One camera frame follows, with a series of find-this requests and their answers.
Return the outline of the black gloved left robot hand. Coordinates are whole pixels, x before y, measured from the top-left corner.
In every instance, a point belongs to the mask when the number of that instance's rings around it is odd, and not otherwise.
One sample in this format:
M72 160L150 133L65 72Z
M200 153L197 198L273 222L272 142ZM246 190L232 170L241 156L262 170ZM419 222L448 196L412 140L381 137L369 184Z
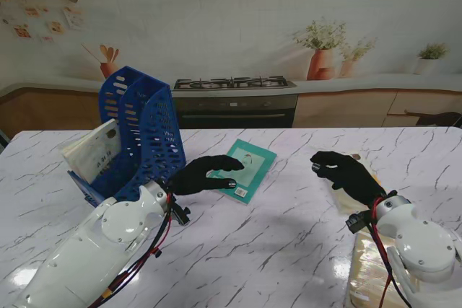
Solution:
M166 183L166 191L174 195L193 195L203 190L233 189L237 183L232 178L213 178L211 171L243 170L244 165L227 155L199 157L176 172Z

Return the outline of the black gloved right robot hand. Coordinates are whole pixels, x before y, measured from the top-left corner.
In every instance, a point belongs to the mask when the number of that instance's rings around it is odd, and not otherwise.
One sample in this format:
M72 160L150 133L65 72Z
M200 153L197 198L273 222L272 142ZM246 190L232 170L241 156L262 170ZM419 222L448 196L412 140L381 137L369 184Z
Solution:
M371 207L386 192L365 166L349 155L334 151L318 151L310 161L318 167L319 178L332 182L334 190L343 189L347 195L365 206Z

